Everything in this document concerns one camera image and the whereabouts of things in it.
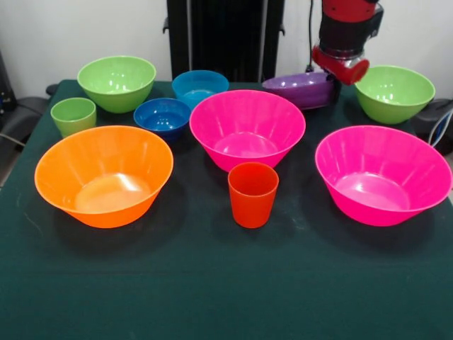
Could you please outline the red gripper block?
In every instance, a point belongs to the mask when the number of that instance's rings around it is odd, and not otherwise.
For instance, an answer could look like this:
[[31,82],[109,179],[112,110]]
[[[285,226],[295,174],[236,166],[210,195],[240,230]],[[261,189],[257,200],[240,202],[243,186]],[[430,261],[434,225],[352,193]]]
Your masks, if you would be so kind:
[[320,68],[330,73],[327,80],[333,85],[331,105],[337,104],[342,85],[349,86],[359,82],[370,65],[369,60],[362,56],[353,59],[336,59],[322,52],[319,46],[313,48],[312,58]]

